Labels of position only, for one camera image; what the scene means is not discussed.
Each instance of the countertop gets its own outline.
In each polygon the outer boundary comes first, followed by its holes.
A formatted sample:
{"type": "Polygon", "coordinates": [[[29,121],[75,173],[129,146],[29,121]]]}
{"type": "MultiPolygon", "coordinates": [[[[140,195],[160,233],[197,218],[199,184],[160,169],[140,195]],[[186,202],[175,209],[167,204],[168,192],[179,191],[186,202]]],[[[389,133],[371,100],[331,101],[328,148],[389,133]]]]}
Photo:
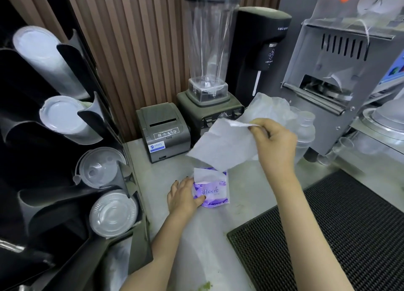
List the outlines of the countertop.
{"type": "MultiPolygon", "coordinates": [[[[171,184],[192,175],[194,167],[206,165],[185,154],[151,164],[141,139],[131,141],[127,146],[151,222],[150,233],[153,238],[169,214],[166,196],[171,184]]],[[[305,188],[342,168],[404,211],[401,179],[392,179],[390,175],[369,176],[366,170],[368,163],[352,154],[349,156],[346,161],[340,158],[331,166],[303,159],[295,168],[297,178],[305,188]]],[[[216,208],[200,207],[197,210],[182,235],[168,290],[197,291],[205,290],[207,286],[213,291],[254,290],[226,235],[274,207],[276,200],[259,162],[245,162],[228,172],[230,204],[216,208]]]]}

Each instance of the blender jar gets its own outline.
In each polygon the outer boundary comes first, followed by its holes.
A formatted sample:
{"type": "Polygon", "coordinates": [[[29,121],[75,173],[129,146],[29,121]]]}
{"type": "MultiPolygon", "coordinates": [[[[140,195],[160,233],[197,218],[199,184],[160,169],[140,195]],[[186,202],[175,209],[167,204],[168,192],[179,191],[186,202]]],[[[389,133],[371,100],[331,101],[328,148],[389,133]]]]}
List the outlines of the blender jar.
{"type": "Polygon", "coordinates": [[[189,38],[188,97],[205,106],[229,100],[225,83],[240,0],[184,0],[189,38]]]}

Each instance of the human hand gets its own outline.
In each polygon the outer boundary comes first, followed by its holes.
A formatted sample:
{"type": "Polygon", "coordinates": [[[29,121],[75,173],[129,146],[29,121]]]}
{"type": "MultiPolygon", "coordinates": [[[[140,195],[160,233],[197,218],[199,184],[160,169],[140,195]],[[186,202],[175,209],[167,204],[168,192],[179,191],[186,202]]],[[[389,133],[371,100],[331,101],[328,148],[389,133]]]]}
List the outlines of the human hand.
{"type": "Polygon", "coordinates": [[[202,195],[194,199],[191,191],[193,184],[194,178],[185,177],[181,182],[176,180],[167,194],[170,215],[178,217],[185,224],[188,223],[196,209],[202,205],[206,198],[202,195]]]}
{"type": "Polygon", "coordinates": [[[249,127],[258,149],[259,162],[272,186],[285,181],[294,172],[297,136],[274,120],[257,118],[250,122],[258,126],[249,127]],[[269,137],[262,130],[268,131],[269,137]]]}

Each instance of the forearm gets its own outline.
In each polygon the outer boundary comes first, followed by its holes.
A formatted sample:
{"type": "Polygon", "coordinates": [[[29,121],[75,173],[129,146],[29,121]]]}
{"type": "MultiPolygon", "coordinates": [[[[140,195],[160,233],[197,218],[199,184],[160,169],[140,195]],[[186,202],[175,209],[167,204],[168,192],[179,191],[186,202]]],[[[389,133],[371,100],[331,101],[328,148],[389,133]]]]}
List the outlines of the forearm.
{"type": "Polygon", "coordinates": [[[131,274],[121,291],[164,291],[167,289],[171,268],[179,240],[186,222],[175,215],[169,215],[156,237],[151,250],[153,261],[131,274]]]}
{"type": "Polygon", "coordinates": [[[353,290],[310,209],[296,176],[271,185],[299,291],[353,290]]]}

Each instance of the bar mat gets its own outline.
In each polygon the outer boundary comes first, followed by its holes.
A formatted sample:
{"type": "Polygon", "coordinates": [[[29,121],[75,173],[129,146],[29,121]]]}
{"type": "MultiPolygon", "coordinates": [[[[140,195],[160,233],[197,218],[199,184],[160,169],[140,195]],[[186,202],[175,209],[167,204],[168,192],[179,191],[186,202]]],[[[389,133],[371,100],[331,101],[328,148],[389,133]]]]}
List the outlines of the bar mat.
{"type": "MultiPolygon", "coordinates": [[[[353,288],[404,290],[404,213],[337,171],[305,190],[353,288]]],[[[297,290],[278,207],[227,234],[257,291],[297,290]]]]}

